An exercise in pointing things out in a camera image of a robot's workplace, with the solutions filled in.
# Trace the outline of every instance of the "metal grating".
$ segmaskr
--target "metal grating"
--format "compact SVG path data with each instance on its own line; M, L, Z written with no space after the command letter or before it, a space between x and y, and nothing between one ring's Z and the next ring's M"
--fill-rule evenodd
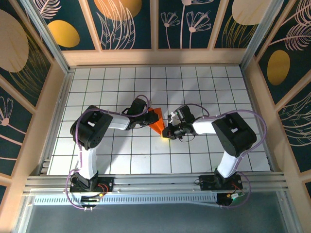
M80 197L71 197L70 200L79 204ZM154 194L154 195L118 195L109 194L100 200L99 204L164 204L183 202L216 202L216 193L204 194ZM70 205L66 195L37 196L34 205Z

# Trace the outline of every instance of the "white tiled floor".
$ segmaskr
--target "white tiled floor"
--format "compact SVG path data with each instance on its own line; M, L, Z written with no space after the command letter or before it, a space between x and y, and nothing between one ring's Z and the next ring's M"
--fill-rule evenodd
M76 69L56 140L48 174L68 174L77 166L78 149L71 125L91 104L121 112L135 96L151 98L163 118L184 103L202 104L211 116L234 109L251 110L239 67L121 67ZM203 111L190 106L195 117ZM241 114L257 133L254 116ZM97 150L100 174L212 172L223 147L215 135L199 135L190 142L161 138L149 127L131 131L107 130ZM245 156L241 171L270 170L263 146Z

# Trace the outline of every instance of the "yellow circle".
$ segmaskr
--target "yellow circle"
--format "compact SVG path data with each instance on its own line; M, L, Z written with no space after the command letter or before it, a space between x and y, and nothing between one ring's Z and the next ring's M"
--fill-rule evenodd
M94 2L100 12L112 20L120 20L120 17L122 20L125 20L125 18L122 17L123 13L120 4L124 7L125 13L126 9L131 12L133 18L140 12L142 5L141 0L94 0ZM116 11L119 13L120 17L116 16L116 13L114 13Z
M261 22L271 0L234 0L233 19L241 25L255 25Z
M274 85L280 85L286 78L290 70L291 60L287 52L283 50L275 51L268 62L268 80Z
M0 67L9 72L21 71L27 63L27 34L10 14L0 10Z
M62 20L55 20L48 24L57 44L72 48L78 45L80 37L77 30L69 23Z

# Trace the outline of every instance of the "orange triangular block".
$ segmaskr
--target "orange triangular block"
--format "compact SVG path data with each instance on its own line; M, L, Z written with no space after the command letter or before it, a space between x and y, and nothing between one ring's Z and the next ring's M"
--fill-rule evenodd
M158 114L159 120L156 123L153 123L152 125L149 125L151 129L156 131L159 135L162 135L162 131L165 128L164 121L163 121L163 115L161 108L149 108L149 111L154 110L155 113Z

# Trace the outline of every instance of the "white leaf drawing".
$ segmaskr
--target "white leaf drawing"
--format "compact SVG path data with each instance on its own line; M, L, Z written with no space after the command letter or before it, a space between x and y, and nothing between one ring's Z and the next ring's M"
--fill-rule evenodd
M46 19L52 19L62 7L60 0L34 0L34 2L41 16Z
M280 40L276 40L269 44L273 45L280 41L285 42L285 46L288 50L300 50L303 51L305 47L311 42L311 24L293 26L287 33L286 37Z
M132 49L135 43L136 30L133 16L120 1L119 4L118 9L112 0L99 1L101 12L105 15L102 17L97 13L102 25L100 42L104 50Z
M279 116L292 146L311 144L311 92L304 99L286 105Z
M307 25L311 23L311 0L300 0L296 13L285 20L281 26L287 23L292 18L295 18L296 22L300 25Z

